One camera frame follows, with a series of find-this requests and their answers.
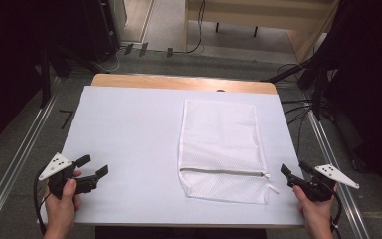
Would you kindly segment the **person's right hand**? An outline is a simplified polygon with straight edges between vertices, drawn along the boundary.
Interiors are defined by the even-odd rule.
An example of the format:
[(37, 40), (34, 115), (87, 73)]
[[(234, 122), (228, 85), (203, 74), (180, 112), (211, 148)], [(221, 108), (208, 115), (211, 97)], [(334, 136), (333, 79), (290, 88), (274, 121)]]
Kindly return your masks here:
[(334, 197), (323, 202), (312, 202), (299, 186), (292, 188), (298, 200), (298, 211), (303, 215), (307, 233), (331, 233), (330, 217)]

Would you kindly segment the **black equipment cabinet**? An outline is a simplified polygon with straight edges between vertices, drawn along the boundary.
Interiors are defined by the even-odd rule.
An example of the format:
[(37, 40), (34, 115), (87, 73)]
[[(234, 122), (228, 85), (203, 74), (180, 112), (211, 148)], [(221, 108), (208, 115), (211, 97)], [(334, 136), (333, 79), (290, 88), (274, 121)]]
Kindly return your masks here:
[(93, 60), (104, 62), (119, 49), (110, 0), (82, 0), (92, 40)]

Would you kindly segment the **light wooden platform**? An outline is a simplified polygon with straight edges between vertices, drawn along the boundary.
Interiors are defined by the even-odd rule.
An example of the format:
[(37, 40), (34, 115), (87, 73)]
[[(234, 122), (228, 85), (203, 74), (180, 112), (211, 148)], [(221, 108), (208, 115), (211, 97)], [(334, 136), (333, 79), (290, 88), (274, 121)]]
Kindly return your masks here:
[(205, 2), (208, 22), (286, 30), (301, 63), (333, 24), (341, 0), (185, 0), (185, 33)]

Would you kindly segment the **person's left hand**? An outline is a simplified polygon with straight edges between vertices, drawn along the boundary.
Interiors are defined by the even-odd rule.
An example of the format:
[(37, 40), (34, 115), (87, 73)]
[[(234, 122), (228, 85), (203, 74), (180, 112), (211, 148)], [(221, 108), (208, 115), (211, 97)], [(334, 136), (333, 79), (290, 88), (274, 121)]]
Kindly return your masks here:
[(48, 216), (47, 231), (70, 233), (74, 225), (75, 213), (80, 209), (80, 197), (75, 195), (76, 182), (69, 179), (63, 189), (60, 199), (50, 195), (45, 202)]

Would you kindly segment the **white table cover sheet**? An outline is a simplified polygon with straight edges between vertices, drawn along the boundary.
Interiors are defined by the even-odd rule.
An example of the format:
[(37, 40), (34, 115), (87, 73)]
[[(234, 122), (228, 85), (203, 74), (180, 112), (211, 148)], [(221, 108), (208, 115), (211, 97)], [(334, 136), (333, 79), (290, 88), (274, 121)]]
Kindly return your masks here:
[[(274, 190), (267, 204), (189, 198), (178, 178), (183, 106), (187, 100), (255, 107)], [(81, 197), (75, 221), (87, 225), (292, 228), (303, 219), (280, 168), (299, 174), (276, 94), (85, 87), (62, 154), (91, 160), (85, 175), (106, 166), (97, 188)]]

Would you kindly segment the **black curtain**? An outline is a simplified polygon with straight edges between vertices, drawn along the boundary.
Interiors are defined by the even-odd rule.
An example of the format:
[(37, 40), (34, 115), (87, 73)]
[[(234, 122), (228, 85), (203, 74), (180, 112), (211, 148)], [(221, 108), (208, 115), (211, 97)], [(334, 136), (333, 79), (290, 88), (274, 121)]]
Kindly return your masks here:
[(382, 177), (382, 0), (340, 0), (320, 52), (337, 69), (324, 95), (348, 118), (350, 150)]
[(65, 72), (63, 44), (74, 24), (78, 0), (0, 0), (0, 134), (36, 94), (45, 92), (37, 66), (49, 62)]

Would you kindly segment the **black metal stand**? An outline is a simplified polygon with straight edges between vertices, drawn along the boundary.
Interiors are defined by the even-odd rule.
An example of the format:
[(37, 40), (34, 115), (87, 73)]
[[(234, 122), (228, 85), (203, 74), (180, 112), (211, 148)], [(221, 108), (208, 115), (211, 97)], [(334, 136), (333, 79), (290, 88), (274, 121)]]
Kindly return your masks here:
[(43, 108), (48, 103), (51, 97), (49, 51), (47, 47), (45, 47), (41, 52), (41, 79), (42, 79), (41, 108)]

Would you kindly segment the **wooden table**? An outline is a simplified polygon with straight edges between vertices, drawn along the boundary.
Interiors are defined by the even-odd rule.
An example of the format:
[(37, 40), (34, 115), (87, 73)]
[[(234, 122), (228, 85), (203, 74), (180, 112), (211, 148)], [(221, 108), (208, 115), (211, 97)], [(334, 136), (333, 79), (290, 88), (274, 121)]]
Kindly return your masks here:
[[(139, 88), (158, 90), (184, 90), (205, 92), (231, 92), (243, 94), (276, 94), (274, 85), (261, 82), (242, 82), (204, 78), (179, 78), (145, 75), (98, 74), (86, 87)], [(140, 226), (182, 227), (182, 226)]]

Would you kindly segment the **aluminium floor rail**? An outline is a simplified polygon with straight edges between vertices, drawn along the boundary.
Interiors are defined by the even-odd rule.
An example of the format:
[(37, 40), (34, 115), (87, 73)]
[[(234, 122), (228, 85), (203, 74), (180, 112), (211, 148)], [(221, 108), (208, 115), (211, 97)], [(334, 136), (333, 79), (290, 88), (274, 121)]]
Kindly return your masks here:
[(5, 173), (0, 177), (0, 211), (4, 206), (11, 189), (13, 188), (16, 179), (21, 173), (23, 166), (25, 165), (27, 158), (36, 142), (38, 135), (40, 134), (43, 125), (45, 124), (61, 88), (62, 79), (55, 77), (51, 80), (51, 96), (45, 105), (38, 109), (35, 113), (35, 118), (31, 123), (28, 123), (28, 130), (22, 138), (19, 146), (11, 156), (11, 160), (5, 167)]
[[(339, 163), (328, 141), (326, 133), (322, 127), (321, 122), (316, 118), (313, 112), (308, 114), (311, 127), (319, 143), (324, 160), (327, 164), (332, 164), (339, 169)], [(338, 195), (342, 202), (342, 211), (345, 213), (349, 225), (352, 229), (355, 239), (371, 239), (361, 212), (357, 207), (354, 197), (351, 194), (350, 188), (346, 185), (340, 184), (338, 186)]]

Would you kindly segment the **black tripod stand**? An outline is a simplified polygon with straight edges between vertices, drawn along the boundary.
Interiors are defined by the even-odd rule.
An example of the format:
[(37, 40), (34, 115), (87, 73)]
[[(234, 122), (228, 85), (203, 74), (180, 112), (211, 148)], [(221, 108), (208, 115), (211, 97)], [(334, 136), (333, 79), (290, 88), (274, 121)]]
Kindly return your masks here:
[(275, 84), (300, 71), (302, 71), (302, 75), (297, 85), (301, 90), (308, 90), (310, 87), (313, 87), (311, 97), (312, 111), (316, 119), (320, 120), (320, 104), (323, 88), (327, 82), (327, 70), (314, 58), (310, 58), (300, 64), (295, 64), (292, 68), (267, 79), (266, 83)]

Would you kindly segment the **person's dark clothing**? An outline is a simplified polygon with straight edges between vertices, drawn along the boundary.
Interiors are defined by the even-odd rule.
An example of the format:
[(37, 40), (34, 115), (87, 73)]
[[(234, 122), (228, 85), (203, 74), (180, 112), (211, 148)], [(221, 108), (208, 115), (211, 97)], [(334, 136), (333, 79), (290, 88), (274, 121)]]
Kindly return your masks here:
[(98, 226), (95, 239), (267, 239), (265, 229)]

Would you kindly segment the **white mesh laundry bag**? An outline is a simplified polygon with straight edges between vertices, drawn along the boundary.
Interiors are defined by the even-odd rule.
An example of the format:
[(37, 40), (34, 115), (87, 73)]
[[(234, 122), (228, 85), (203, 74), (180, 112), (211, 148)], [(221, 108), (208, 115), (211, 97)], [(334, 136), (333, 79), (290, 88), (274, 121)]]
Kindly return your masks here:
[(187, 100), (179, 139), (178, 176), (192, 198), (266, 204), (270, 171), (252, 105)]

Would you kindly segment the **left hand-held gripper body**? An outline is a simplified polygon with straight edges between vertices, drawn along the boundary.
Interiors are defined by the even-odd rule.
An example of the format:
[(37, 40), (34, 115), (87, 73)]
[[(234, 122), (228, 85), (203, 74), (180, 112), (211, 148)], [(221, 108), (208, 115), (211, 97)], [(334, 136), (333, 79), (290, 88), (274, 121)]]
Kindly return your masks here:
[(69, 179), (76, 182), (75, 195), (81, 193), (89, 193), (97, 189), (98, 179), (96, 174), (78, 178), (74, 176), (75, 161), (70, 161), (60, 153), (51, 159), (39, 176), (41, 181), (47, 179), (50, 192), (60, 199), (63, 195), (63, 189)]

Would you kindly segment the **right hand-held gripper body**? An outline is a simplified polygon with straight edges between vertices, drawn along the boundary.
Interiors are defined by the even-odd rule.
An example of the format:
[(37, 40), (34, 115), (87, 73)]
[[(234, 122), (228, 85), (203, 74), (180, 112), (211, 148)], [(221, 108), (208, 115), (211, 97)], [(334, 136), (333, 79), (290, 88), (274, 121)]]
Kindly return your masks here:
[(312, 168), (311, 181), (306, 181), (293, 174), (287, 179), (289, 187), (299, 186), (310, 201), (323, 202), (331, 198), (337, 182), (355, 189), (359, 184), (354, 182), (332, 164), (319, 165)]

